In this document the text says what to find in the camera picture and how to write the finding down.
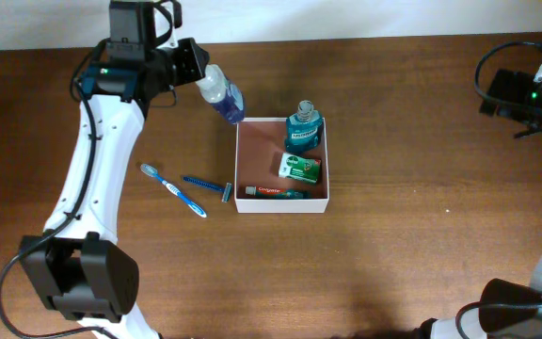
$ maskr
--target toothbrush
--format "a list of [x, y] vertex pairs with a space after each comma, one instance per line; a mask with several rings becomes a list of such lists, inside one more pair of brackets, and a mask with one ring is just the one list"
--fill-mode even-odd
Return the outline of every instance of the toothbrush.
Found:
[[158, 179], [158, 181], [170, 191], [170, 193], [176, 195], [179, 197], [179, 199], [183, 200], [183, 202], [187, 203], [189, 208], [192, 209], [197, 215], [206, 218], [206, 212], [204, 210], [196, 205], [195, 202], [190, 201], [185, 197], [185, 195], [177, 188], [175, 185], [171, 184], [170, 182], [166, 181], [163, 177], [158, 175], [158, 170], [156, 170], [153, 166], [150, 166], [148, 164], [141, 164], [141, 171], [144, 172], [146, 175], [151, 176], [152, 178]]

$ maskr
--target bottle cap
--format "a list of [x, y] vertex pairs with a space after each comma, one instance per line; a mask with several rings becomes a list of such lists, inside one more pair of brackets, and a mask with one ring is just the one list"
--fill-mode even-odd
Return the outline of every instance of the bottle cap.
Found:
[[204, 90], [211, 89], [220, 81], [215, 66], [216, 65], [206, 65], [204, 77], [196, 81], [196, 85], [198, 85], [199, 88]]
[[298, 104], [298, 112], [296, 113], [298, 119], [303, 122], [307, 122], [312, 118], [314, 106], [309, 100], [303, 100]]

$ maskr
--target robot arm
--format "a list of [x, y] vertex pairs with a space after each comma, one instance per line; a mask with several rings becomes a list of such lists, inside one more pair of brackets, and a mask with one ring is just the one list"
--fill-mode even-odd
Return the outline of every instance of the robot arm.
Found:
[[[43, 236], [25, 236], [0, 275], [0, 317], [19, 337], [35, 336], [11, 324], [1, 300], [16, 262], [45, 308], [84, 326], [66, 335], [87, 330], [98, 338], [162, 338], [136, 305], [137, 263], [116, 246], [120, 192], [151, 99], [200, 80], [209, 56], [193, 39], [174, 39], [173, 29], [181, 26], [176, 0], [112, 0], [109, 13], [110, 38], [94, 49], [74, 84], [81, 120], [62, 194]], [[157, 37], [156, 27], [166, 33]], [[100, 61], [104, 48], [108, 60]]]
[[[542, 108], [542, 66], [534, 77], [499, 71], [489, 94], [501, 100]], [[542, 131], [542, 120], [536, 120], [525, 112], [491, 103], [484, 103], [481, 107], [481, 111], [489, 115], [492, 115], [494, 110], [497, 110], [500, 116], [528, 125], [531, 133], [518, 135]], [[484, 307], [489, 304], [494, 306], [496, 303], [506, 307]], [[530, 288], [495, 279], [486, 286], [480, 303], [465, 313], [462, 311], [459, 314], [463, 315], [460, 319], [461, 329], [470, 339], [486, 339], [489, 335], [542, 338], [542, 257], [534, 270]], [[424, 324], [424, 339], [462, 338], [456, 326], [457, 318], [439, 321], [431, 319]]]

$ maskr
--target blue bottle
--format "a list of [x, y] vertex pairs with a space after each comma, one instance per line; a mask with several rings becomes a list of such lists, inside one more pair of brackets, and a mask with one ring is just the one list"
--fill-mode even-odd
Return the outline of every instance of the blue bottle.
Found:
[[298, 112], [286, 119], [288, 137], [286, 151], [301, 154], [319, 145], [319, 131], [324, 123], [323, 117], [315, 110], [312, 102], [305, 100], [298, 104]]
[[231, 124], [236, 124], [246, 115], [244, 97], [235, 84], [216, 65], [207, 65], [206, 76], [196, 81], [202, 98]]

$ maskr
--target cardboard box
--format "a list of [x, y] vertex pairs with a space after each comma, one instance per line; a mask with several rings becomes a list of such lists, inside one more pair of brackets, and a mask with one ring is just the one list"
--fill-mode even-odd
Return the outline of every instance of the cardboard box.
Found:
[[[233, 197], [239, 213], [324, 213], [329, 202], [326, 120], [319, 146], [300, 156], [321, 160], [317, 184], [279, 178], [285, 152], [285, 118], [245, 118], [237, 126]], [[309, 191], [311, 199], [269, 200], [246, 194], [247, 186]]]

